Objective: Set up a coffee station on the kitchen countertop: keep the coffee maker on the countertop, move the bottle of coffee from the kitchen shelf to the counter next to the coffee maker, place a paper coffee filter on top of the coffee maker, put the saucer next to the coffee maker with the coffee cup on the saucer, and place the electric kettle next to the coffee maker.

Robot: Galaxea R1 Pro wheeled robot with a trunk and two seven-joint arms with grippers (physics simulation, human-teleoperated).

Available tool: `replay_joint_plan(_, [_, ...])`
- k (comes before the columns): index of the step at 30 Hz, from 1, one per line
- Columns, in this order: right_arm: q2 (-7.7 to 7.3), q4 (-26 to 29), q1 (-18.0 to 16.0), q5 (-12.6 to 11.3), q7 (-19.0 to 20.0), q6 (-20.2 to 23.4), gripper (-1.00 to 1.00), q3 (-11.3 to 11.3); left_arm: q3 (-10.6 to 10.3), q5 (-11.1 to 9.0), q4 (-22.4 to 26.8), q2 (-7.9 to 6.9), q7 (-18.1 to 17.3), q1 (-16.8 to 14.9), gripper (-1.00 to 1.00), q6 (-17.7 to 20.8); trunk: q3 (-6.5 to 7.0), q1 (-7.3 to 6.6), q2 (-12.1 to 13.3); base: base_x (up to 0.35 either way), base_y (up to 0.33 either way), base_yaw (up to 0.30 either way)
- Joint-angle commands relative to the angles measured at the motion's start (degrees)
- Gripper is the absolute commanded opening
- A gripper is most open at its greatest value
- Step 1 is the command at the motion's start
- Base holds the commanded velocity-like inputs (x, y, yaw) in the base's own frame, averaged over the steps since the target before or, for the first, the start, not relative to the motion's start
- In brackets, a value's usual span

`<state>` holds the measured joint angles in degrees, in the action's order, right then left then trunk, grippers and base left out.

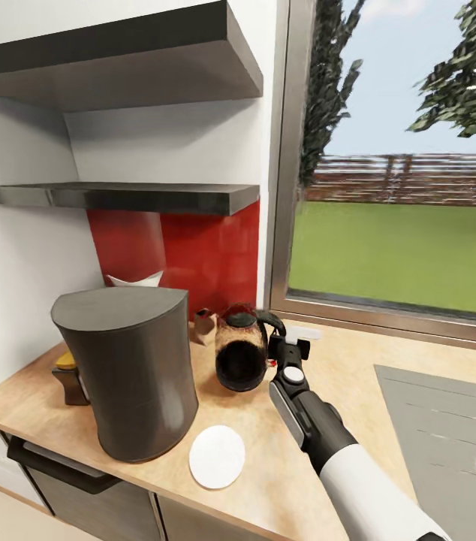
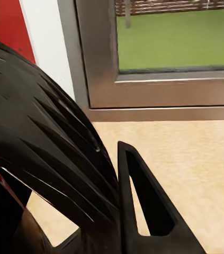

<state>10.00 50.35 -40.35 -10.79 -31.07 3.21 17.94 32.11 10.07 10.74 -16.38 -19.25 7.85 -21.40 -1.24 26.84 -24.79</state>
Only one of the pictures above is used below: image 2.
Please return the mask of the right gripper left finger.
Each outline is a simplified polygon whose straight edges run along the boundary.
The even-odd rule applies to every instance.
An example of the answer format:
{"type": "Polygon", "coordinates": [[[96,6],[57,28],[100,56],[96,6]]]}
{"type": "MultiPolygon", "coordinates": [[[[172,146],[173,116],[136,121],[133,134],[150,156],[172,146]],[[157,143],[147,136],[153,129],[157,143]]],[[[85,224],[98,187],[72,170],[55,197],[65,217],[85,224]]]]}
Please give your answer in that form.
{"type": "Polygon", "coordinates": [[[0,254],[7,254],[32,189],[0,168],[0,254]]]}

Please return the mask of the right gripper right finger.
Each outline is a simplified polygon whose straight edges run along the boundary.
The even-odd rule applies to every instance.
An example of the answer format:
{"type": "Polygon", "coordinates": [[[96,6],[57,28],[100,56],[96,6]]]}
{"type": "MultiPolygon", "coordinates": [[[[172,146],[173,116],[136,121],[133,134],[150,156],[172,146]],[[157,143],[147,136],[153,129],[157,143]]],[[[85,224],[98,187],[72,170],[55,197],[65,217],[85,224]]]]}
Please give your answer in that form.
{"type": "Polygon", "coordinates": [[[138,150],[118,142],[121,254],[207,254],[138,150]],[[150,236],[140,235],[130,176],[150,236]]]}

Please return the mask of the electric kettle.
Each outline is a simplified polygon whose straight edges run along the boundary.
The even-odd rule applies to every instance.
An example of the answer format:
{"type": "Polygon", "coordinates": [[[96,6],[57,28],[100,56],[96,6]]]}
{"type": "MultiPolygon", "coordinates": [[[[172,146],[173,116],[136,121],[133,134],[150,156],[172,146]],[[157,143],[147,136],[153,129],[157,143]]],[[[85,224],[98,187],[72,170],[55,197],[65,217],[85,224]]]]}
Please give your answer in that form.
{"type": "Polygon", "coordinates": [[[26,207],[7,254],[121,254],[118,179],[101,138],[58,83],[2,42],[0,168],[79,226],[54,248],[26,207]]]}

